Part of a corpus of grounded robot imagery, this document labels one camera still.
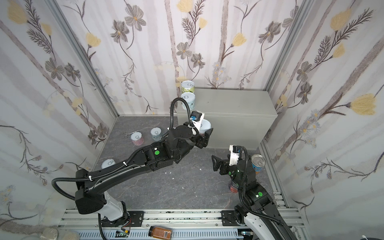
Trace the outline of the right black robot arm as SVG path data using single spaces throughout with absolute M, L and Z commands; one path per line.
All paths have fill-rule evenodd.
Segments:
M 255 174 L 265 166 L 262 155 L 249 155 L 245 147 L 230 146 L 228 159 L 212 156 L 213 170 L 228 175 L 229 188 L 238 194 L 240 203 L 233 211 L 222 212 L 224 226 L 250 229 L 255 240 L 295 240 L 297 237 L 284 221 L 267 190 L 256 180 Z

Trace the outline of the green label can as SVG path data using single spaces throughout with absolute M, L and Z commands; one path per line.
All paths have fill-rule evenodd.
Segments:
M 181 83 L 181 91 L 183 93 L 194 93 L 195 83 L 193 81 L 183 81 Z

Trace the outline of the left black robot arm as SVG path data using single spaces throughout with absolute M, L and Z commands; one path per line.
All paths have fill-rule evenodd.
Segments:
M 188 120 L 174 127 L 174 107 L 183 98 L 171 103 L 170 127 L 159 142 L 135 150 L 126 160 L 105 169 L 88 172 L 78 170 L 75 178 L 55 178 L 53 188 L 64 197 L 76 203 L 81 215 L 98 213 L 101 223 L 107 227 L 125 225 L 131 219 L 126 204 L 108 194 L 108 190 L 133 177 L 157 171 L 179 163 L 194 147 L 205 148 L 213 129 L 200 134 L 203 113 L 187 109 Z

